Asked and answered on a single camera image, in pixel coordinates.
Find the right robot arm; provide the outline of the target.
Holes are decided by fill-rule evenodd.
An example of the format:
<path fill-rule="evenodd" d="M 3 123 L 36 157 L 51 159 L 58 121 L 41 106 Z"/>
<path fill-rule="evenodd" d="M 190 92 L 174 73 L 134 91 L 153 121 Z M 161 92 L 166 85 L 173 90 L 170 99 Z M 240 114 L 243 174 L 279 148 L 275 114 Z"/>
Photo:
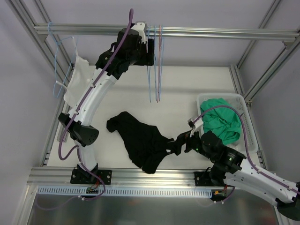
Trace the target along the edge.
<path fill-rule="evenodd" d="M 173 143 L 175 153 L 195 150 L 213 164 L 209 173 L 210 182 L 215 186 L 228 185 L 247 191 L 275 206 L 283 216 L 299 221 L 300 184 L 283 179 L 266 169 L 255 165 L 250 157 L 223 145 L 212 132 L 193 135 L 180 134 Z"/>

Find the pink hanger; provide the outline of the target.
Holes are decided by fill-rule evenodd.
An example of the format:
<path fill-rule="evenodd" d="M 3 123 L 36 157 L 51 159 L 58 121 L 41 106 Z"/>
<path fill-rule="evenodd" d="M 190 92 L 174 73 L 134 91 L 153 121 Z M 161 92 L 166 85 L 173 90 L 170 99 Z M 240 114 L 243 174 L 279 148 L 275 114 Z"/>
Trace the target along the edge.
<path fill-rule="evenodd" d="M 160 80 L 161 80 L 161 48 L 162 48 L 162 26 L 159 26 L 158 37 L 158 83 L 157 83 L 157 103 L 160 101 Z"/>

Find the green tank top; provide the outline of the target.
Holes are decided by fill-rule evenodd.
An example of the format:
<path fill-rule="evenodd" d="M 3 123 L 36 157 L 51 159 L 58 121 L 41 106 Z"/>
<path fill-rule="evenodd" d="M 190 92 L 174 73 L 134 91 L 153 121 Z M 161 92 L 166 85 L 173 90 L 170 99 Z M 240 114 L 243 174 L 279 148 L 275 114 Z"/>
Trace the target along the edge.
<path fill-rule="evenodd" d="M 224 145 L 229 145 L 238 141 L 241 135 L 241 122 L 238 115 L 226 108 L 230 104 L 223 98 L 213 98 L 203 101 L 200 110 L 204 112 L 221 105 L 222 107 L 212 109 L 203 116 L 203 129 L 204 133 L 211 131 L 222 140 Z"/>

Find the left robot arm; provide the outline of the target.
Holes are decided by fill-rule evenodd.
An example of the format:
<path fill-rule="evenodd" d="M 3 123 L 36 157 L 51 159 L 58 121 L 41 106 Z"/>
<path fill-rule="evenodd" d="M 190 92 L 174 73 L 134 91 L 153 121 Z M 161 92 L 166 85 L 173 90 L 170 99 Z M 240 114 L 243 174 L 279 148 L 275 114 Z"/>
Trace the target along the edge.
<path fill-rule="evenodd" d="M 119 31 L 117 41 L 102 53 L 88 86 L 83 89 L 75 106 L 61 113 L 59 121 L 74 141 L 79 163 L 72 172 L 72 184 L 94 184 L 100 179 L 92 144 L 99 131 L 91 125 L 93 116 L 108 90 L 129 66 L 154 65 L 154 40 L 146 39 L 147 25 L 137 22 Z"/>

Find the black tank top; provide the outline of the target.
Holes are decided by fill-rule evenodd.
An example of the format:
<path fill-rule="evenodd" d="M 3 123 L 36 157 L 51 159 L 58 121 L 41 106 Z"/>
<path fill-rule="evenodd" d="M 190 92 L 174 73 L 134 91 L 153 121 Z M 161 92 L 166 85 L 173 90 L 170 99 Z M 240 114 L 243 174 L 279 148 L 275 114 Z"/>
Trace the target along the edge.
<path fill-rule="evenodd" d="M 119 133 L 129 158 L 147 174 L 154 174 L 166 156 L 180 154 L 174 139 L 164 137 L 156 126 L 142 123 L 128 112 L 110 118 L 106 128 Z"/>

